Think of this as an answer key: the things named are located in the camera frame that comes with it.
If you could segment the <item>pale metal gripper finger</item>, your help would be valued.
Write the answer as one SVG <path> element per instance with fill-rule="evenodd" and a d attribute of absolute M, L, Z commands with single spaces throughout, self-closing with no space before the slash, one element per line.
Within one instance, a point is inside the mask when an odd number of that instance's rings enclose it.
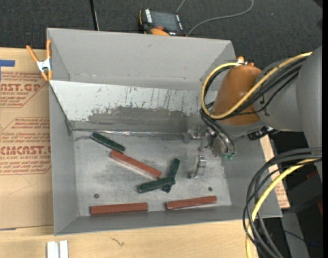
<path fill-rule="evenodd" d="M 202 140 L 205 135 L 206 135 L 205 131 L 189 129 L 184 133 L 183 142 L 189 143 L 192 140 Z"/>
<path fill-rule="evenodd" d="M 191 178 L 203 176 L 207 164 L 204 152 L 198 152 L 195 160 L 195 166 L 191 172 Z"/>

